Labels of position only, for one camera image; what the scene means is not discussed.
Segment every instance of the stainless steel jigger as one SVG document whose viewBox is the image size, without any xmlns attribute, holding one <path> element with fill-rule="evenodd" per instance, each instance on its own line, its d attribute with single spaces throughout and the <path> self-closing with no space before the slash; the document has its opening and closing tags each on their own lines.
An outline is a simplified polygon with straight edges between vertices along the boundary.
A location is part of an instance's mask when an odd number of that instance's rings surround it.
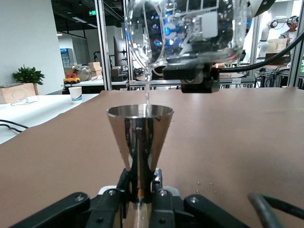
<svg viewBox="0 0 304 228">
<path fill-rule="evenodd" d="M 146 104 L 113 107 L 107 110 L 126 170 L 132 184 L 131 201 L 151 200 L 151 181 L 174 110 Z"/>
</svg>

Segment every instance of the screw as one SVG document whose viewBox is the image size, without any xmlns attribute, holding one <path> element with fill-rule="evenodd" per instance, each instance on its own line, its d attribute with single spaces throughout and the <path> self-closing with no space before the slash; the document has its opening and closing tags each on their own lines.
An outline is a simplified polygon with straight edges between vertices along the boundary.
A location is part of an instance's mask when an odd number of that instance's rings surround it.
<svg viewBox="0 0 304 228">
<path fill-rule="evenodd" d="M 199 201 L 199 199 L 196 198 L 196 197 L 191 197 L 190 198 L 190 202 L 192 202 L 192 203 L 197 203 L 198 201 Z"/>
<path fill-rule="evenodd" d="M 99 219 L 97 219 L 97 222 L 98 222 L 98 223 L 101 223 L 101 222 L 103 222 L 103 220 L 104 220 L 104 218 L 103 218 L 103 217 L 100 217 Z"/>
<path fill-rule="evenodd" d="M 84 198 L 85 198 L 85 197 L 84 197 L 83 195 L 79 195 L 79 196 L 75 197 L 75 200 L 76 200 L 77 202 L 80 202 L 80 201 L 82 201 Z"/>
<path fill-rule="evenodd" d="M 115 194 L 115 190 L 109 190 L 109 195 L 112 196 Z"/>
<path fill-rule="evenodd" d="M 166 220 L 165 220 L 164 218 L 163 218 L 163 219 L 161 218 L 161 219 L 160 219 L 160 223 L 161 223 L 161 224 L 165 224 L 165 223 L 166 223 Z"/>
<path fill-rule="evenodd" d="M 167 192 L 164 191 L 164 190 L 160 190 L 160 195 L 161 195 L 161 196 L 165 196 L 165 195 L 167 195 Z"/>
</svg>

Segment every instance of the ceiling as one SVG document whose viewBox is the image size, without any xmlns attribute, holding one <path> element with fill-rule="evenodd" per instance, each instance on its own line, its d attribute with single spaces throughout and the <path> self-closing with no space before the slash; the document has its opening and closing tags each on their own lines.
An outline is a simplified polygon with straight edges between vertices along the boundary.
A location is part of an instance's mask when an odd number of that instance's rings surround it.
<svg viewBox="0 0 304 228">
<path fill-rule="evenodd" d="M 51 2 L 57 31 L 96 29 L 88 25 L 97 25 L 96 16 L 89 15 L 89 11 L 95 10 L 94 0 L 51 0 Z M 124 21 L 122 0 L 103 0 L 103 2 L 106 26 L 121 27 Z M 79 22 L 73 17 L 87 23 Z"/>
</svg>

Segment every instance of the brown mat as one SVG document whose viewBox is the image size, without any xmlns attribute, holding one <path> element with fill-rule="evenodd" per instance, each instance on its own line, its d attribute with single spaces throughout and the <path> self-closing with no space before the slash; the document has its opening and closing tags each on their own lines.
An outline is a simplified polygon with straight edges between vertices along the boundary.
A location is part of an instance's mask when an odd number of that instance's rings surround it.
<svg viewBox="0 0 304 228">
<path fill-rule="evenodd" d="M 304 208 L 303 100 L 294 88 L 151 91 L 152 104 L 175 110 L 158 165 L 164 185 L 183 197 L 198 190 L 251 227 L 261 225 L 250 191 Z M 144 91 L 102 91 L 0 145 L 0 227 L 72 192 L 94 197 L 116 184 L 124 165 L 106 109 L 143 102 Z M 304 227 L 278 215 L 287 227 Z"/>
</svg>

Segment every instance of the paper cup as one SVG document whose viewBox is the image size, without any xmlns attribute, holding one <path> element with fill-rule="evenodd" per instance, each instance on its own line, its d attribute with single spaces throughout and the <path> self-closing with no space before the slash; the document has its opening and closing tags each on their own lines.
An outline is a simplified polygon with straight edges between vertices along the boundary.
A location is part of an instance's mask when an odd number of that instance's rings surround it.
<svg viewBox="0 0 304 228">
<path fill-rule="evenodd" d="M 82 91 L 80 86 L 70 87 L 69 91 L 74 104 L 79 104 L 82 102 Z"/>
</svg>

